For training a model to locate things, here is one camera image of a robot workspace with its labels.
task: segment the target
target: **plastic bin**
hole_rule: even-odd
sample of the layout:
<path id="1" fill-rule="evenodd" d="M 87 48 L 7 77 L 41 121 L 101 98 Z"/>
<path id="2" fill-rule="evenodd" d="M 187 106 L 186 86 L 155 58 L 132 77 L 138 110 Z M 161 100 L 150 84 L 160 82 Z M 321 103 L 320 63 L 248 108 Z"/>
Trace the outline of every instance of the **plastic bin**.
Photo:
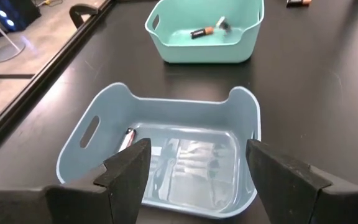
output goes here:
<path id="1" fill-rule="evenodd" d="M 95 118 L 97 128 L 81 147 Z M 137 131 L 134 142 L 152 142 L 144 205 L 226 218 L 255 198 L 246 142 L 260 140 L 260 111 L 247 89 L 235 87 L 228 100 L 210 102 L 139 98 L 114 83 L 95 97 L 60 152 L 60 182 L 79 179 L 117 153 L 128 127 Z"/>
<path id="2" fill-rule="evenodd" d="M 221 16 L 231 33 L 215 29 L 191 39 L 191 31 L 214 27 Z M 263 0 L 161 0 L 145 28 L 166 62 L 239 63 L 251 56 L 263 18 Z"/>

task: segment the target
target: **teal plastic bin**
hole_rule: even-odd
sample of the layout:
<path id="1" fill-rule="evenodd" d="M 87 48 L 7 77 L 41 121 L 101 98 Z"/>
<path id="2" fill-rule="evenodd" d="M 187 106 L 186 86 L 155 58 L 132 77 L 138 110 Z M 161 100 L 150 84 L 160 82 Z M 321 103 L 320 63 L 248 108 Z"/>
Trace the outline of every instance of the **teal plastic bin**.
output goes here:
<path id="1" fill-rule="evenodd" d="M 260 110 L 244 87 L 222 102 L 139 98 L 122 83 L 106 87 L 60 152 L 60 182 L 80 179 L 118 153 L 129 127 L 136 130 L 134 142 L 150 138 L 152 144 L 144 205 L 227 218 L 255 199 L 246 144 L 260 140 Z"/>
<path id="2" fill-rule="evenodd" d="M 225 16 L 232 32 L 191 39 Z M 264 18 L 263 0 L 161 0 L 145 23 L 161 57 L 170 63 L 239 63 L 252 52 Z"/>

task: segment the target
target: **battery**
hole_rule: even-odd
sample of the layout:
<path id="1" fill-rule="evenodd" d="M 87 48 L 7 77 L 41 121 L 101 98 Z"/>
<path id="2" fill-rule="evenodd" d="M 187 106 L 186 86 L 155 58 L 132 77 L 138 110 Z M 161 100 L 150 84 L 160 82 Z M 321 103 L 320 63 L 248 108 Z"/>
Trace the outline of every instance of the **battery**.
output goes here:
<path id="1" fill-rule="evenodd" d="M 287 7 L 308 7 L 311 0 L 287 0 Z"/>
<path id="2" fill-rule="evenodd" d="M 191 38 L 195 39 L 198 37 L 203 37 L 205 35 L 210 35 L 214 33 L 214 28 L 213 27 L 206 27 L 204 29 L 199 29 L 199 30 L 195 30 L 193 32 L 191 32 Z"/>

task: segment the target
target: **floor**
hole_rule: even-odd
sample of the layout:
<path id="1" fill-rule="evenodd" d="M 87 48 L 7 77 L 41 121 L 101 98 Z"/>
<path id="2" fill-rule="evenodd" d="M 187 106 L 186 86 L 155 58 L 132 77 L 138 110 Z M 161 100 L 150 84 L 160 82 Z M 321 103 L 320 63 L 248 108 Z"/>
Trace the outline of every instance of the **floor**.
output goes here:
<path id="1" fill-rule="evenodd" d="M 25 31 L 8 34 L 12 40 L 26 44 L 24 51 L 17 57 L 0 63 L 0 74 L 35 74 L 66 43 L 76 31 L 68 14 L 69 8 L 78 3 L 100 6 L 104 0 L 63 0 L 54 7 L 41 6 L 41 17 Z M 0 47 L 8 44 L 1 37 Z M 0 79 L 0 111 L 28 84 L 30 80 Z"/>

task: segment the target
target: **black table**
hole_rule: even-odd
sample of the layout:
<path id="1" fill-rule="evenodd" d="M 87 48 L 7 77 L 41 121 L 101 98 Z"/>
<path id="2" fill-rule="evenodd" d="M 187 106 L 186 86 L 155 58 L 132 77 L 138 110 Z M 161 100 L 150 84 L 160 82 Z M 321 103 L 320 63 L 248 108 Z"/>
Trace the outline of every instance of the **black table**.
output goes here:
<path id="1" fill-rule="evenodd" d="M 0 114 L 0 186 L 57 184 L 57 157 L 95 95 L 123 82 L 137 96 L 257 97 L 262 140 L 358 184 L 358 0 L 287 9 L 265 0 L 255 51 L 239 65 L 170 65 L 144 22 L 155 2 L 107 0 Z M 143 208 L 138 223 L 233 223 Z M 238 223 L 269 223 L 258 198 Z"/>

